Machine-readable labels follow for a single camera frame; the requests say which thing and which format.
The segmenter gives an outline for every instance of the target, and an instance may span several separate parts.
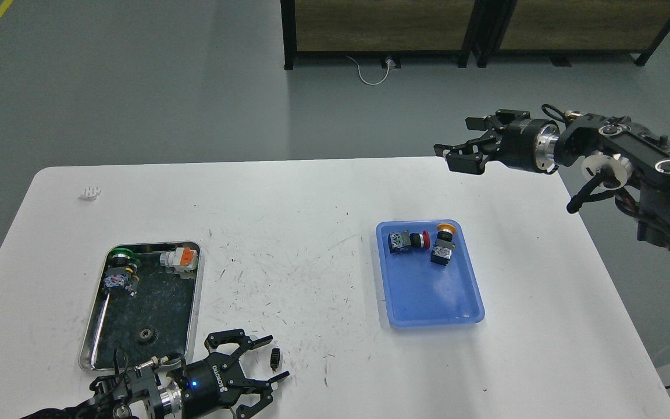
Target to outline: metal tray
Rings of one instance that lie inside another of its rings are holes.
[[[180,246],[198,252],[198,268],[190,278],[181,278],[178,273],[167,272],[159,265],[161,252]],[[133,297],[127,292],[103,291],[106,255],[101,276],[95,279],[95,303],[79,357],[80,368],[85,371],[112,369],[116,348],[120,348],[121,362],[125,361],[126,354],[131,363],[170,353],[181,353],[190,358],[195,341],[204,257],[200,246],[194,242],[168,242],[117,247],[132,250],[141,261],[138,289]],[[156,339],[149,344],[138,339],[139,332],[147,327],[156,331]]]

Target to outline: silver metal joint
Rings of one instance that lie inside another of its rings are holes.
[[[165,414],[176,414],[183,409],[183,393],[175,381],[170,381],[167,387],[160,385],[159,398],[162,400],[162,408]]]
[[[537,163],[537,169],[550,172],[555,167],[555,146],[558,138],[560,138],[560,131],[554,124],[545,125],[537,134],[534,146],[534,161]]]

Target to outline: electrical component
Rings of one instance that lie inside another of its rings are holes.
[[[410,233],[408,231],[389,233],[389,253],[396,254],[415,249],[429,249],[430,236],[428,231],[423,230],[423,233]]]
[[[107,268],[103,272],[103,287],[105,292],[113,289],[123,289],[133,297],[138,287],[138,267],[141,263],[133,252],[125,247],[115,247],[108,254]]]
[[[178,247],[159,255],[159,265],[173,268],[177,272],[189,272],[198,267],[198,252],[189,247]]]
[[[454,235],[457,234],[455,226],[449,223],[440,223],[436,226],[439,231],[436,236],[436,244],[433,245],[433,252],[431,252],[430,260],[439,265],[448,265],[451,260],[451,255],[454,253]]]

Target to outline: small white object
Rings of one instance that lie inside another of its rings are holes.
[[[189,247],[178,247],[171,252],[162,252],[159,264],[171,266],[178,272],[192,271],[198,266],[198,252]]]
[[[79,196],[79,199],[83,199],[84,201],[95,201],[101,193],[102,190],[100,188],[97,188],[96,186],[87,186]]]

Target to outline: white table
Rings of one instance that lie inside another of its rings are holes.
[[[670,417],[568,199],[557,175],[436,157],[45,169],[0,249],[0,417],[90,397],[77,356],[104,255],[181,240],[205,252],[194,359],[236,327],[283,350],[292,377],[260,418]],[[389,326],[375,226],[426,218],[462,225],[481,323]],[[259,352],[245,371],[268,378]]]

